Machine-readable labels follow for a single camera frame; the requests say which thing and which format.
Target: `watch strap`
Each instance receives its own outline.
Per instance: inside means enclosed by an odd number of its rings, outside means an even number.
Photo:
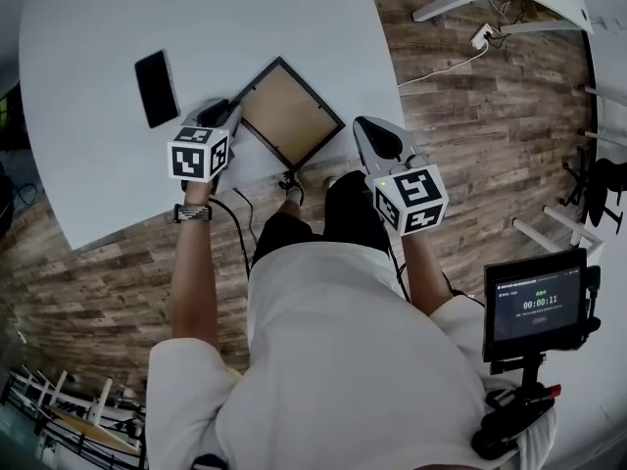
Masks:
[[[174,222],[196,219],[198,221],[211,221],[212,208],[209,206],[188,206],[176,204],[174,206]]]

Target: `wooden floor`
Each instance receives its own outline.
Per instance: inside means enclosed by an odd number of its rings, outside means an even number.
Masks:
[[[410,13],[432,0],[375,1],[399,82],[469,58],[476,53],[469,45],[472,34],[482,23],[499,22],[487,0],[427,23],[413,23]],[[510,6],[512,19],[518,5]],[[432,238],[457,288],[481,297],[485,264],[541,252],[511,227],[514,217],[567,245],[568,232],[547,221],[542,206],[555,205],[573,186],[562,163],[575,164],[577,145],[587,145],[577,135],[591,117],[589,99],[577,90],[587,79],[581,34],[554,32],[512,36],[502,49],[469,65],[401,88],[407,127],[427,135],[422,150],[440,167],[451,196],[447,217]],[[325,177],[359,165],[356,156],[302,172],[305,218],[315,229],[322,227]],[[275,182],[242,189],[255,204],[257,234],[281,202]],[[242,199],[232,192],[222,198],[247,225]],[[566,213],[581,212],[571,207]],[[220,343],[227,362],[244,370],[242,255],[225,213],[216,212],[214,231]],[[112,376],[116,387],[142,395],[149,350],[169,337],[176,233],[163,214],[72,253],[41,198],[0,243],[4,361],[25,360],[54,378],[67,368],[87,389],[99,389]],[[253,239],[244,233],[251,255]],[[394,244],[400,255],[398,239]],[[16,328],[26,347],[17,345]]]

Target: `person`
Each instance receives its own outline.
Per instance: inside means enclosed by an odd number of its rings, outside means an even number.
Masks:
[[[403,237],[410,303],[360,171],[326,192],[325,229],[300,219],[302,186],[265,224],[248,290],[250,368],[219,354],[211,224],[183,221],[171,281],[173,339],[150,355],[146,442],[154,470],[539,468],[551,414],[518,454],[482,460],[472,435],[490,376],[483,309],[453,297],[426,233]],[[205,206],[211,187],[189,183]]]

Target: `white t-shirt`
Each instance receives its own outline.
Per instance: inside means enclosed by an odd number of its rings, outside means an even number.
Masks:
[[[553,412],[514,458],[472,450],[486,391],[520,375],[490,376],[480,305],[456,297],[425,316],[402,298],[380,251],[321,242],[275,251],[252,271],[248,313],[241,379],[205,342],[152,349],[152,469],[189,470],[205,454],[237,470],[539,468],[546,459]]]

